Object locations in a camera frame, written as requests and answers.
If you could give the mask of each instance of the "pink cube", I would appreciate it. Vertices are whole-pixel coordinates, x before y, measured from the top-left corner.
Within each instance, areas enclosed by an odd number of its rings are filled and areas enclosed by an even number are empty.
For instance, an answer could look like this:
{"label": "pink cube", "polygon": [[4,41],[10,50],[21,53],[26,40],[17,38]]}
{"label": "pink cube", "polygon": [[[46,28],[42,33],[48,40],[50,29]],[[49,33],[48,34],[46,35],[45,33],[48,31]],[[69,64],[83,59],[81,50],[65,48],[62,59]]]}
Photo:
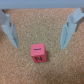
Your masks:
{"label": "pink cube", "polygon": [[45,44],[33,44],[31,45],[31,57],[34,62],[46,62],[47,61],[47,52],[45,49]]}

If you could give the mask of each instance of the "cube front face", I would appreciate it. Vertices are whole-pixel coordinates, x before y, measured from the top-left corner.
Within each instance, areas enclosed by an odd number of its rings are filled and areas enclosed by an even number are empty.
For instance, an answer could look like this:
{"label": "cube front face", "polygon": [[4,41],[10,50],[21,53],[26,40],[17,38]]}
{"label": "cube front face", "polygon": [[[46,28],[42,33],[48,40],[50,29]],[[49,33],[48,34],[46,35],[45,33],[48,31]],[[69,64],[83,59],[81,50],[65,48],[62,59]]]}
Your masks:
{"label": "cube front face", "polygon": [[33,44],[31,46],[31,56],[34,62],[46,62],[47,61],[47,52],[45,51],[44,43]]}

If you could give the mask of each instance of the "cube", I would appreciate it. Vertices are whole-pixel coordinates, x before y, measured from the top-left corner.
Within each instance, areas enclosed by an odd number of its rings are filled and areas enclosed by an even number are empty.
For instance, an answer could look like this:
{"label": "cube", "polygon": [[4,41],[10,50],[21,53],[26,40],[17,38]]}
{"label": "cube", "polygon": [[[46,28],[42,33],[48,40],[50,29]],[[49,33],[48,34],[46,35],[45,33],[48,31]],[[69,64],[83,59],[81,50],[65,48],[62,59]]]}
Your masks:
{"label": "cube", "polygon": [[45,44],[33,44],[31,45],[31,57],[35,63],[37,62],[46,62],[47,61],[47,52],[45,49]]}

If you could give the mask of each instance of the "cube top face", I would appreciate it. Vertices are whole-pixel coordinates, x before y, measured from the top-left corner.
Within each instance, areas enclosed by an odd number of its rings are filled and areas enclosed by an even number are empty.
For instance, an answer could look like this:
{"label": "cube top face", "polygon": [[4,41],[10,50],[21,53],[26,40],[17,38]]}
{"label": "cube top face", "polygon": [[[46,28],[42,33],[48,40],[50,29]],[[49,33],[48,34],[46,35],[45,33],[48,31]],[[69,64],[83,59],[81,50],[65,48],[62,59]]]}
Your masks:
{"label": "cube top face", "polygon": [[33,44],[31,45],[31,56],[38,56],[45,54],[45,44]]}

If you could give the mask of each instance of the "brown carpet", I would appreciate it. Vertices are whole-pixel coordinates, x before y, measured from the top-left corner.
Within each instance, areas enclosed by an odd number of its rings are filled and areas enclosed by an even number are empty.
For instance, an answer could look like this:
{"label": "brown carpet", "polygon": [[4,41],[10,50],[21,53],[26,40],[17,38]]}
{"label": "brown carpet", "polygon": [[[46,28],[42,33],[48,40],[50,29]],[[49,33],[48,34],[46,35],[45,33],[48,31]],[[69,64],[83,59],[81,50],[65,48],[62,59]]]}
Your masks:
{"label": "brown carpet", "polygon": [[[75,9],[11,9],[20,46],[0,31],[0,84],[84,84],[84,22],[61,50],[62,26]],[[31,45],[45,43],[48,61],[34,63]]]}

